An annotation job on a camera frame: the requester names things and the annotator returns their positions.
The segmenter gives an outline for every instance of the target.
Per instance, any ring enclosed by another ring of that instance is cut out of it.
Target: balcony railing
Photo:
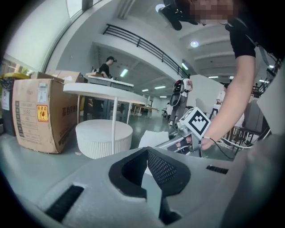
[[[267,82],[263,82],[260,86],[254,86],[251,95],[255,98],[260,98],[260,96],[267,90],[272,80],[265,79]]]
[[[114,37],[118,37],[124,39],[130,43],[133,43],[138,48],[145,49],[149,53],[156,56],[161,62],[168,65],[172,68],[180,77],[182,78],[189,78],[190,74],[187,74],[173,59],[171,59],[166,53],[164,53],[161,49],[156,47],[154,44],[148,42],[147,40],[143,39],[142,37],[125,30],[123,28],[107,24],[107,28],[105,29],[103,35],[108,34]]]

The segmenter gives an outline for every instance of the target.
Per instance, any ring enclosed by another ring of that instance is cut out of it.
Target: warning label
[[[37,105],[37,119],[40,122],[48,122],[48,106]]]

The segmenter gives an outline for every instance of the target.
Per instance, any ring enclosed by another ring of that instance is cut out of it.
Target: fluorescent light
[[[161,9],[161,8],[163,8],[163,7],[165,7],[164,4],[158,4],[158,5],[155,7],[156,12],[159,12],[159,9]]]
[[[156,90],[158,90],[158,89],[164,89],[165,88],[165,86],[163,85],[163,86],[158,86],[158,87],[155,87],[155,89]]]
[[[129,71],[128,69],[124,69],[120,76],[124,77],[126,75],[126,73],[128,73],[128,71]]]
[[[182,63],[182,66],[184,69],[188,70],[188,67],[184,63]]]
[[[198,43],[197,41],[192,41],[192,42],[190,43],[190,45],[191,45],[191,47],[196,48],[196,47],[199,46],[199,43]]]
[[[259,80],[260,82],[265,82],[265,83],[269,83],[269,81],[264,81],[264,80]]]

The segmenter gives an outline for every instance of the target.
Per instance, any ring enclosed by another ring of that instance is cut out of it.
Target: black slot
[[[216,167],[216,166],[212,166],[212,165],[207,166],[206,169],[217,172],[217,173],[222,173],[222,174],[227,174],[227,172],[228,172],[228,169],[220,168],[220,167]]]
[[[46,214],[54,220],[61,222],[83,190],[83,187],[71,186],[52,204],[46,211]]]

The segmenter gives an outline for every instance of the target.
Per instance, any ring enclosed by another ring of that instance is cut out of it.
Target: workbench
[[[137,108],[139,108],[138,115],[141,114],[141,110],[142,110],[142,109],[147,109],[148,111],[151,111],[151,113],[152,113],[152,110],[158,111],[158,109],[156,109],[156,108],[151,108],[151,107],[142,106],[142,105],[134,105],[134,112],[133,112],[133,115],[135,115],[135,111],[136,111]]]
[[[114,87],[121,90],[130,91],[134,85],[125,83],[122,81],[116,81],[114,79],[104,78],[98,73],[87,73],[84,78],[88,83],[97,84],[102,86]],[[88,100],[92,99],[91,107],[88,106]],[[113,115],[112,107],[114,106],[114,101],[103,99],[103,98],[93,98],[85,97],[84,102],[84,115],[83,120],[87,120],[87,114],[92,114],[92,119],[111,119]],[[117,121],[127,123],[128,112],[130,104],[127,102],[118,103],[119,111],[117,112]]]

